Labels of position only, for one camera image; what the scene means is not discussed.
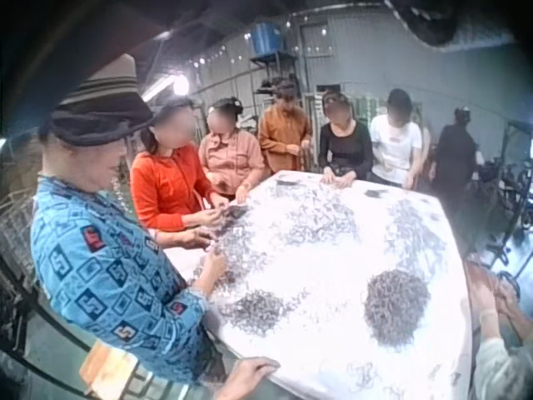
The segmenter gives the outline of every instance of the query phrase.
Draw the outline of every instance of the red sweater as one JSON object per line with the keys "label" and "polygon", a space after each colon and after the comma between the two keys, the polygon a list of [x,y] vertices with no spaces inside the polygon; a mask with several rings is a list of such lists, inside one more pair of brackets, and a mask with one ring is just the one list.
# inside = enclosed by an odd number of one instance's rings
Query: red sweater
{"label": "red sweater", "polygon": [[168,232],[185,228],[182,215],[202,210],[194,191],[203,198],[213,192],[191,144],[174,150],[170,157],[138,154],[132,165],[131,185],[141,223]]}

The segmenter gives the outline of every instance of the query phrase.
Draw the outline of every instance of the blue patterned shirt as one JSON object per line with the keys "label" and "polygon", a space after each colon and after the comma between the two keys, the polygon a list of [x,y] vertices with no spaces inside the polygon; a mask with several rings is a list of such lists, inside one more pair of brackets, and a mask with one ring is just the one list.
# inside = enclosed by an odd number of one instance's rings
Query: blue patterned shirt
{"label": "blue patterned shirt", "polygon": [[213,357],[205,299],[137,222],[101,194],[45,177],[32,258],[52,308],[160,378],[194,383]]}

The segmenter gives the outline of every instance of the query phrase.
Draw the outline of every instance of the white tablecloth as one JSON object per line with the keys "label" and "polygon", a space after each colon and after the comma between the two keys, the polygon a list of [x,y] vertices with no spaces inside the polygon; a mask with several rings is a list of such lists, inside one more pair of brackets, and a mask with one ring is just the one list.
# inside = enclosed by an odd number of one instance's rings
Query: white tablecloth
{"label": "white tablecloth", "polygon": [[[280,247],[282,233],[292,232],[287,210],[312,199],[277,197],[279,180],[320,187],[318,175],[279,172],[252,191],[254,240],[269,259],[264,268],[238,282],[229,298],[214,293],[204,321],[207,328],[241,357],[279,361],[281,368],[272,379],[303,398],[466,398],[471,370],[468,292],[438,200],[355,182],[336,191],[341,204],[353,211],[354,235]],[[185,279],[192,277],[204,254],[180,248],[166,253]],[[431,300],[412,343],[390,348],[372,337],[364,302],[369,280],[395,268],[421,277]],[[254,335],[226,322],[217,311],[253,290],[300,300],[266,335]]]}

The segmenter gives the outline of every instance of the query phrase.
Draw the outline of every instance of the white t-shirt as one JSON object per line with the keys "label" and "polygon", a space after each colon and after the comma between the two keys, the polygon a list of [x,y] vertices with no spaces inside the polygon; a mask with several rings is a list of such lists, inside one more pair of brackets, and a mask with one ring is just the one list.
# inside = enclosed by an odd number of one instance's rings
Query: white t-shirt
{"label": "white t-shirt", "polygon": [[413,148],[422,149],[422,134],[414,122],[404,127],[392,127],[387,115],[378,115],[372,119],[370,125],[372,143],[377,144],[386,165],[375,161],[372,172],[386,181],[402,184],[406,180],[411,168],[411,154]]}

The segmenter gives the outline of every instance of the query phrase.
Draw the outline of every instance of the pink shirt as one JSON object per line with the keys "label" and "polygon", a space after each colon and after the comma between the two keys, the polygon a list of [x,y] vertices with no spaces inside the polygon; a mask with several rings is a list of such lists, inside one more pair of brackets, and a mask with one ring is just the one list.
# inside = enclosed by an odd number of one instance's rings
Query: pink shirt
{"label": "pink shirt", "polygon": [[235,132],[228,139],[209,133],[202,139],[198,154],[204,170],[217,174],[222,180],[215,186],[222,194],[233,195],[241,185],[251,189],[264,173],[259,142],[246,131]]}

